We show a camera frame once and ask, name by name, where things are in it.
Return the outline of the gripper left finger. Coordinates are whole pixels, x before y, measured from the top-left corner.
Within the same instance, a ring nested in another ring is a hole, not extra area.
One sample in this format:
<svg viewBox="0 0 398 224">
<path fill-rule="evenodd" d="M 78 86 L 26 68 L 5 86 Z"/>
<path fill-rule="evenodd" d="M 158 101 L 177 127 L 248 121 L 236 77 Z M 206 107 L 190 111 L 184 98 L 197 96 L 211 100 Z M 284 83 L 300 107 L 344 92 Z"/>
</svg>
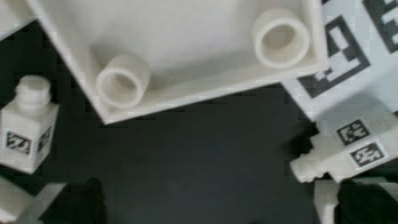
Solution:
<svg viewBox="0 0 398 224">
<path fill-rule="evenodd" d="M 0 224 L 44 224 L 39 218 L 64 188 L 64 183 L 49 183 L 32 196 L 0 176 Z"/>
</svg>

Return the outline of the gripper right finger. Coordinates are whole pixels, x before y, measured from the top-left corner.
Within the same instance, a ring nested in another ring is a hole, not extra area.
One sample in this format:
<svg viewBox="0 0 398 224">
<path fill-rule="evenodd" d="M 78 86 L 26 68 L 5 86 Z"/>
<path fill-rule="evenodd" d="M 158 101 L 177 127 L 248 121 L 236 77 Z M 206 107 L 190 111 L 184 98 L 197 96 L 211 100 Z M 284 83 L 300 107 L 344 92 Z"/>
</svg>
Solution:
<svg viewBox="0 0 398 224">
<path fill-rule="evenodd" d="M 314 182 L 319 224 L 398 224 L 398 182 L 383 177 Z"/>
</svg>

